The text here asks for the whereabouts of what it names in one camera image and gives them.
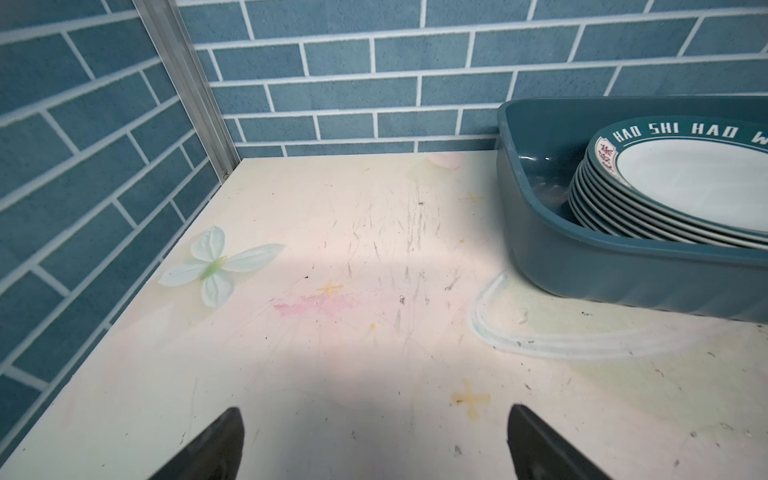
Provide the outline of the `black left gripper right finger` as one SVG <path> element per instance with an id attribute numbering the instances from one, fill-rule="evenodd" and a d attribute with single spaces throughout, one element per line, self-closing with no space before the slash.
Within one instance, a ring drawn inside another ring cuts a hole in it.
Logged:
<path id="1" fill-rule="evenodd" d="M 518 479 L 610 479 L 523 404 L 510 410 L 507 445 Z"/>

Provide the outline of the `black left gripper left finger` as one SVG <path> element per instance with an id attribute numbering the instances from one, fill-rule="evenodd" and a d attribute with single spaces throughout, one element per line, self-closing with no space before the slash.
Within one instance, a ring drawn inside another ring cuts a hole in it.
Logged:
<path id="1" fill-rule="evenodd" d="M 230 407 L 150 479 L 235 479 L 244 437 L 241 412 L 237 407 Z"/>

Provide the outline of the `green rim text plate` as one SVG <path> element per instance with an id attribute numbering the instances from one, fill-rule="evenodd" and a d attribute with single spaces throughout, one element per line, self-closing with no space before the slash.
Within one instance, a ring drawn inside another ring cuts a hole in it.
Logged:
<path id="1" fill-rule="evenodd" d="M 691 115 L 624 119 L 586 156 L 619 190 L 677 221 L 753 245 L 767 241 L 767 125 Z"/>

